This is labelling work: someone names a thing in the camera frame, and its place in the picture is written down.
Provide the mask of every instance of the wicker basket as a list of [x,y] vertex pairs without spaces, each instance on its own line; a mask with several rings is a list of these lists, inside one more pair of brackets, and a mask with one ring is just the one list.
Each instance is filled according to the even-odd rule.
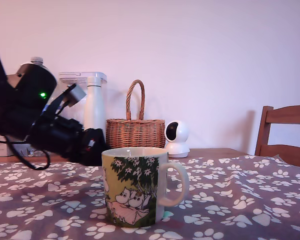
[[[130,98],[136,84],[141,87],[141,110],[138,120],[131,120]],[[111,148],[157,147],[164,148],[165,120],[144,120],[145,86],[141,80],[134,80],[126,95],[126,119],[106,121],[106,142]]]

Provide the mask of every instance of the green tree illustration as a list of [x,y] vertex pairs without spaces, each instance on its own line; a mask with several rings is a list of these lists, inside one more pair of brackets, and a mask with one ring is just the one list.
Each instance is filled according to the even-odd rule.
[[139,191],[157,197],[158,157],[115,157],[111,163],[112,170],[117,173],[118,180],[131,180],[131,184]]

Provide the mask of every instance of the wooden chair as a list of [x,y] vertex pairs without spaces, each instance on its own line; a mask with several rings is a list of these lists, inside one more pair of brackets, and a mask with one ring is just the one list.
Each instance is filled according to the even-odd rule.
[[300,167],[300,147],[268,145],[271,124],[300,124],[300,105],[274,109],[263,106],[255,155],[274,157],[279,155],[285,162]]

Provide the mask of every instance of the mug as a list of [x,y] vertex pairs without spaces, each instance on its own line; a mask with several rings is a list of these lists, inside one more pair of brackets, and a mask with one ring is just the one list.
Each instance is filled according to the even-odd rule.
[[[168,199],[167,169],[180,175],[182,191]],[[189,190],[185,168],[168,162],[168,152],[157,147],[124,147],[102,153],[105,203],[108,219],[120,226],[140,228],[164,217],[165,207],[178,205]]]

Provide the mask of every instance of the basket handle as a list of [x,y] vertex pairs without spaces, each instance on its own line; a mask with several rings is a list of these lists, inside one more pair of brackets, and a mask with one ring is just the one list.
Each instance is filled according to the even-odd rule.
[[144,114],[145,114],[145,86],[143,82],[139,79],[134,80],[131,83],[131,86],[129,87],[128,93],[126,94],[126,102],[125,102],[125,114],[126,114],[126,119],[131,120],[131,110],[130,110],[130,99],[131,99],[131,94],[132,91],[134,90],[135,85],[139,84],[141,87],[141,109],[139,113],[139,120],[144,119]]

